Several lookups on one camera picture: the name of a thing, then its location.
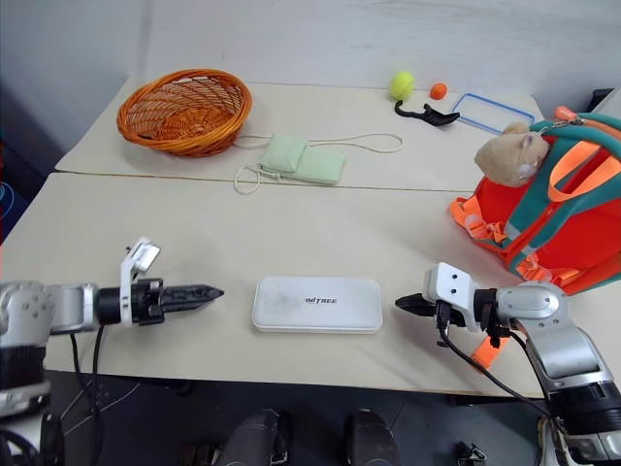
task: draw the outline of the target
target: plush toy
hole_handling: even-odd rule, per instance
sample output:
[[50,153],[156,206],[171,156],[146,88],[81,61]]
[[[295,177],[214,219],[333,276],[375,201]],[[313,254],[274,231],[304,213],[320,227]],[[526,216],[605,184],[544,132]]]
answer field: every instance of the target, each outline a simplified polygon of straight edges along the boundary
[[549,145],[528,125],[512,123],[478,150],[474,162],[494,183],[518,187],[528,182],[547,155]]

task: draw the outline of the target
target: wicker basket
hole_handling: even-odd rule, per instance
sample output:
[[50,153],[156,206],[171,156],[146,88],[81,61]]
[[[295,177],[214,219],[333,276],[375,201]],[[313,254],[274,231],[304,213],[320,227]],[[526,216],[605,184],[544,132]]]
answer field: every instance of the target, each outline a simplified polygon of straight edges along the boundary
[[144,85],[118,109],[123,137],[183,157],[226,150],[252,107],[236,77],[217,70],[183,70]]

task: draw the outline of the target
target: tennis ball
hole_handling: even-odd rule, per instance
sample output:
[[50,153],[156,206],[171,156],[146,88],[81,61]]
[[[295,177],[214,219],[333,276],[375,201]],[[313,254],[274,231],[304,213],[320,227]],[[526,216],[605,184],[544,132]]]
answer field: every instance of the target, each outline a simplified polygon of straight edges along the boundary
[[407,71],[400,71],[392,79],[390,95],[396,100],[406,100],[414,90],[414,76]]

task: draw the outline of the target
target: white table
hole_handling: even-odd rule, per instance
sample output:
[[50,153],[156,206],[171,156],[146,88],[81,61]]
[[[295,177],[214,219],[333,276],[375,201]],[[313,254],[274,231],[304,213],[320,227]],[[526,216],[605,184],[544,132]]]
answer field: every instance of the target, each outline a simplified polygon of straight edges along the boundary
[[[454,193],[265,185],[240,196],[229,183],[55,174],[2,247],[3,280],[118,285],[124,248],[147,235],[162,247],[150,277],[209,283],[225,295],[162,325],[109,327],[105,374],[274,383],[318,383],[503,394],[448,349],[430,318],[392,304],[418,292],[438,260],[483,286],[518,283],[476,247],[446,212]],[[261,333],[250,310],[270,275],[332,275],[379,282],[384,323],[375,335]],[[572,298],[572,315],[621,374],[621,286]],[[465,351],[481,334],[451,332]],[[93,335],[80,335],[82,364]],[[46,365],[73,370],[67,337],[53,337]],[[507,345],[493,372],[527,395],[538,383],[521,350]]]
[[[128,81],[82,140],[56,165],[65,172],[134,175],[196,180],[232,181],[240,167],[256,164],[263,150],[231,148],[208,158],[183,159],[126,142],[116,129],[120,105],[138,87]],[[403,118],[393,112],[385,89],[312,85],[249,85],[252,112],[244,134],[297,134],[306,139],[330,139],[363,133],[395,133],[403,137],[397,153],[373,153],[338,147],[348,157],[338,186],[473,191],[481,178],[474,164],[476,151],[493,134],[455,122],[442,128]],[[428,91],[416,91],[405,110],[422,112],[423,103],[448,113],[461,94],[450,92],[433,101]],[[541,119],[535,100],[527,95],[495,95]],[[370,143],[395,147],[393,140]]]

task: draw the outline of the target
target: orange ball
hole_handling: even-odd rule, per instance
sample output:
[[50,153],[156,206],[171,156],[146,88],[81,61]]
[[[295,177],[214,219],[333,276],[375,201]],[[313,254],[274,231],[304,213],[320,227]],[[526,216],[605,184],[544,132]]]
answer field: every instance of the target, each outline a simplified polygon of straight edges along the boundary
[[446,95],[446,84],[437,83],[429,91],[429,96],[432,99],[440,100]]

